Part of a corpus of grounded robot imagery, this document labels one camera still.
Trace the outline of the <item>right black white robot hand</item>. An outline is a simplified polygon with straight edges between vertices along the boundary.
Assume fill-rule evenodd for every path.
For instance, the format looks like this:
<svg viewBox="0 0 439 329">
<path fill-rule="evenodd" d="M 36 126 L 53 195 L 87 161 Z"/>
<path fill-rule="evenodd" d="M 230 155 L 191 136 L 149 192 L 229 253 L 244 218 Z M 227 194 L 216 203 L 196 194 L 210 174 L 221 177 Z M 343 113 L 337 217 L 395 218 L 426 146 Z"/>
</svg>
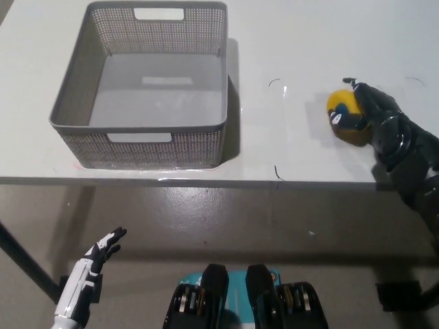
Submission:
<svg viewBox="0 0 439 329">
<path fill-rule="evenodd" d="M 351 89 L 337 90 L 327 100 L 333 133 L 355 146 L 370 143 L 379 154 L 396 152 L 403 142 L 403 113 L 396 100 L 359 79 L 345 77 L 343 82 Z"/>
</svg>

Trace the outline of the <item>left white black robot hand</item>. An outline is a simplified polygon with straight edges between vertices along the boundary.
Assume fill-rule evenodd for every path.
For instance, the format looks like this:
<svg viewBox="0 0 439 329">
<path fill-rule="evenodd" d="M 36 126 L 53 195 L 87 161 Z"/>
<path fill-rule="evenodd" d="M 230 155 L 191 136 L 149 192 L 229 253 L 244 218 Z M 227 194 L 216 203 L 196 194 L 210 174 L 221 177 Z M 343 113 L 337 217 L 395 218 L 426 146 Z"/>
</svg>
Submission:
<svg viewBox="0 0 439 329">
<path fill-rule="evenodd" d="M 85 328 L 104 263 L 121 246 L 127 230 L 118 227 L 98 240 L 79 259 L 62 290 L 54 312 L 54 328 Z"/>
</svg>

